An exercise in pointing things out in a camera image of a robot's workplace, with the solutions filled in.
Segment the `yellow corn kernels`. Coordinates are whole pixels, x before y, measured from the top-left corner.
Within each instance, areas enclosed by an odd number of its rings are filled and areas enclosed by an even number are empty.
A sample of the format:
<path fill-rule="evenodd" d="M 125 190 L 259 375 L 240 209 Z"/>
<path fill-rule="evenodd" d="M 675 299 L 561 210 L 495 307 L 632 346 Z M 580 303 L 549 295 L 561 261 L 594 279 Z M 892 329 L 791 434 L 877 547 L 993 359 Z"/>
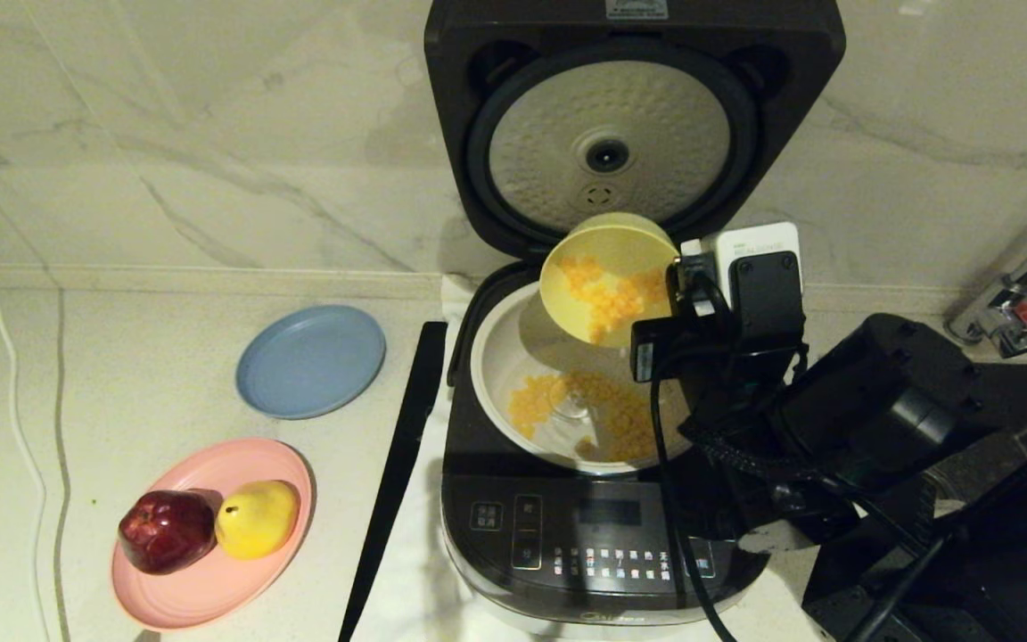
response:
<path fill-rule="evenodd" d="M 595 257 L 560 259 L 546 268 L 563 303 L 573 303 L 583 333 L 537 350 L 508 393 L 508 422 L 531 443 L 596 465 L 640 465 L 656 456 L 648 391 L 633 382 L 625 340 L 632 322 L 668 309 L 661 271 L 612 276 Z"/>

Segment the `yellow bowl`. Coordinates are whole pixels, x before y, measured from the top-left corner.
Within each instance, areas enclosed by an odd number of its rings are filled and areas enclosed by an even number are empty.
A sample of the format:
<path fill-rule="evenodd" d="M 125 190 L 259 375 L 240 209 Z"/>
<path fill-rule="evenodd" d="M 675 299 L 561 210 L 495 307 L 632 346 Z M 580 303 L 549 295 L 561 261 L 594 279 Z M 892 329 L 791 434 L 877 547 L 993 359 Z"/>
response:
<path fill-rule="evenodd" d="M 553 248 L 539 273 L 539 297 L 571 337 L 623 349 L 632 324 L 670 315 L 665 271 L 677 256 L 652 220 L 627 212 L 596 215 Z"/>

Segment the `black rice cooker lid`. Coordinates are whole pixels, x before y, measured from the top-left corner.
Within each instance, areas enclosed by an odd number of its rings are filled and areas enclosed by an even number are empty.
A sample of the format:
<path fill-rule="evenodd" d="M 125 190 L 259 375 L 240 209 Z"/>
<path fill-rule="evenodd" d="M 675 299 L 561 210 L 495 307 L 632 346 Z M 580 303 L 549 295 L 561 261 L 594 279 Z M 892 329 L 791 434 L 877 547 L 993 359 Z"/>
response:
<path fill-rule="evenodd" d="M 433 0 L 424 30 L 470 225 L 535 264 L 610 212 L 722 230 L 845 45 L 836 0 Z"/>

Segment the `white inner pot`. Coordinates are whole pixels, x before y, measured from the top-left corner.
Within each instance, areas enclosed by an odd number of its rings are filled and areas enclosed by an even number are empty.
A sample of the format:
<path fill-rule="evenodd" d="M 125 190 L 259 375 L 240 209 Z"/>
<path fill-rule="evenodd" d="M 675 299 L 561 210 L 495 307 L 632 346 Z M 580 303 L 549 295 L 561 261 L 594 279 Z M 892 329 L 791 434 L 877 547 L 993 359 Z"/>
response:
<path fill-rule="evenodd" d="M 556 325 L 538 282 L 503 296 L 481 318 L 469 371 L 486 417 L 542 462 L 596 476 L 659 462 L 651 386 L 633 381 L 625 349 L 575 340 Z"/>

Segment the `black rice cooker base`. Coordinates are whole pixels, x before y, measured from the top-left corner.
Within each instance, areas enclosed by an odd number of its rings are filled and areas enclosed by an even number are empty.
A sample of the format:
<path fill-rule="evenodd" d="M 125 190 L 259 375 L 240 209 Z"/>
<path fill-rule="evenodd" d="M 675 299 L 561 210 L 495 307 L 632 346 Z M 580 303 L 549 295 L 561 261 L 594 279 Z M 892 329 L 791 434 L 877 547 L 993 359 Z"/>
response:
<path fill-rule="evenodd" d="M 675 383 L 660 393 L 667 459 L 638 473 L 542 462 L 486 417 L 469 371 L 477 326 L 530 282 L 538 270 L 524 261 L 482 280 L 448 367 L 440 509 L 454 568 L 485 605 L 540 637 L 660 638 L 705 621 L 694 576 L 714 609 L 736 605 L 768 557 L 714 530 L 729 492 L 724 475 L 677 435 L 687 406 Z"/>

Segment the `chrome faucet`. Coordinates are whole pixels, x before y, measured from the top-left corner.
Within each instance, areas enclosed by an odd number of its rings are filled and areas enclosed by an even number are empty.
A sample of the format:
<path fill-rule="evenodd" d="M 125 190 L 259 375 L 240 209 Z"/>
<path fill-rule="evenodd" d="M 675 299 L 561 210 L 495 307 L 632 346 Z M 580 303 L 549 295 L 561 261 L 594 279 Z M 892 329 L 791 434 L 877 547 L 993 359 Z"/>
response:
<path fill-rule="evenodd" d="M 1027 325 L 1016 312 L 1027 295 L 1027 256 L 993 276 L 966 303 L 957 306 L 944 329 L 959 344 L 990 342 L 1002 358 L 1027 353 Z"/>

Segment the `long black flat strip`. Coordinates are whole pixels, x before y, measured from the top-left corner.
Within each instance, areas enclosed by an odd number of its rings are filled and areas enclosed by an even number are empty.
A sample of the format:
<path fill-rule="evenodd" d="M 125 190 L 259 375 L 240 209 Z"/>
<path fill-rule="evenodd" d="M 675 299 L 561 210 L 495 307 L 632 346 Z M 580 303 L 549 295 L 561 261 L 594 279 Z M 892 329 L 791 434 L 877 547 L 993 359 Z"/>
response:
<path fill-rule="evenodd" d="M 337 642 L 353 642 L 376 574 L 382 566 L 407 485 L 415 470 L 425 423 L 435 406 L 443 377 L 447 332 L 448 322 L 425 322 L 421 328 Z"/>

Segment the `blue plate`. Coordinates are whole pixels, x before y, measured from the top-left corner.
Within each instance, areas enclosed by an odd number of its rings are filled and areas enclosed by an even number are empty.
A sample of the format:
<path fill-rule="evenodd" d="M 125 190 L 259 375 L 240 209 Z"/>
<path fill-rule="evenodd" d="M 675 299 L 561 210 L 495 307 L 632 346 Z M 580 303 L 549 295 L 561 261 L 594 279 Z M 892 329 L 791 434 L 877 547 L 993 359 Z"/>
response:
<path fill-rule="evenodd" d="M 237 363 L 237 394 L 253 410 L 305 420 L 345 407 L 366 391 L 386 360 L 382 325 L 347 305 L 297 310 L 268 326 Z"/>

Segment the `yellow pear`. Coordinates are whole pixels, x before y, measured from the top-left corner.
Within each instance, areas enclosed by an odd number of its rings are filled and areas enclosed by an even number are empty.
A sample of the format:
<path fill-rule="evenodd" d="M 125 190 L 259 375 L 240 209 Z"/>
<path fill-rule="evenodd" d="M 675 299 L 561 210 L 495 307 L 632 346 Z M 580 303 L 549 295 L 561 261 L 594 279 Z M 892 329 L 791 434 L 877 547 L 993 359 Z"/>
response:
<path fill-rule="evenodd" d="M 254 481 L 224 499 L 213 531 L 226 556 L 256 560 L 286 544 L 296 529 L 299 513 L 299 492 L 289 482 Z"/>

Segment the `pink plate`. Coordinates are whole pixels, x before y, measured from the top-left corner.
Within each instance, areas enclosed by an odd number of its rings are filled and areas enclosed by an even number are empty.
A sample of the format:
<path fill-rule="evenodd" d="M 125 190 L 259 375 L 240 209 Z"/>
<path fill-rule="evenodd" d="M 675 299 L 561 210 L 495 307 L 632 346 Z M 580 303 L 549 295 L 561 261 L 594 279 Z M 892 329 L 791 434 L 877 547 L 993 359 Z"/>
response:
<path fill-rule="evenodd" d="M 180 459 L 151 490 L 211 490 L 227 496 L 248 482 L 282 481 L 299 507 L 289 539 L 270 556 L 236 560 L 220 549 L 164 576 L 139 572 L 118 544 L 111 549 L 111 593 L 143 629 L 199 629 L 244 608 L 272 586 L 299 552 L 314 511 L 314 479 L 299 451 L 284 442 L 248 438 L 219 442 Z"/>

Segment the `red apple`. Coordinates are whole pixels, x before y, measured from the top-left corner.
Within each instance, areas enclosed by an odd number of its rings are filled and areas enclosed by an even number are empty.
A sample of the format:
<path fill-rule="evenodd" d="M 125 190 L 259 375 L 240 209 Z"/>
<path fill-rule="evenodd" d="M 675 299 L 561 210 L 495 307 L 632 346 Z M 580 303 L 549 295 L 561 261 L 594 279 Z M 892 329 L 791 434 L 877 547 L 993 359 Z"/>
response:
<path fill-rule="evenodd" d="M 215 520 L 204 490 L 148 491 L 119 520 L 119 551 L 139 572 L 180 572 L 216 546 Z"/>

